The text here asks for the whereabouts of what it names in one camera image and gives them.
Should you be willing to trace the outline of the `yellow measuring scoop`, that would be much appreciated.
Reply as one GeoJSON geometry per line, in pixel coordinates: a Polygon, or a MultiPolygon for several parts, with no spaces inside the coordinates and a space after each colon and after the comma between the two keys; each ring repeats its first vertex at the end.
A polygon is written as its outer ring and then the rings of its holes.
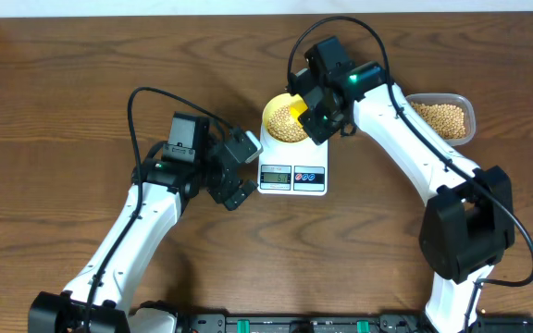
{"type": "Polygon", "coordinates": [[[289,103],[289,111],[291,114],[291,118],[300,128],[303,125],[299,121],[299,117],[306,110],[308,110],[308,106],[305,104],[303,98],[299,94],[292,95],[289,103]]]}

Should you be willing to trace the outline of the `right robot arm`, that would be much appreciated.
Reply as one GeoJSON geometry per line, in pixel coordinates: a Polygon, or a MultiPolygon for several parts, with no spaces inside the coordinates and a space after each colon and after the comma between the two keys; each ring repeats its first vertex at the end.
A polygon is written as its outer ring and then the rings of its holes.
{"type": "Polygon", "coordinates": [[[353,124],[378,143],[413,183],[425,213],[419,246],[434,272],[425,316],[437,332],[461,332],[477,320],[473,289],[514,244],[511,181],[455,151],[411,107],[377,62],[361,66],[335,37],[304,54],[291,78],[307,108],[299,121],[314,143],[353,124]]]}

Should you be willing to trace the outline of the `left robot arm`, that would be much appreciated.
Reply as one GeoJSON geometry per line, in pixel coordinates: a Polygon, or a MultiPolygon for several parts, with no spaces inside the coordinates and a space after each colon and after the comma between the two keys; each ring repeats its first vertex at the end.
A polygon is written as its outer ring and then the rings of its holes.
{"type": "Polygon", "coordinates": [[[132,173],[127,200],[88,264],[59,294],[41,292],[29,310],[30,332],[181,332],[179,315],[151,303],[130,308],[143,273],[187,203],[201,189],[228,210],[255,190],[238,178],[262,145],[250,131],[232,129],[220,141],[206,127],[173,129],[132,173]]]}

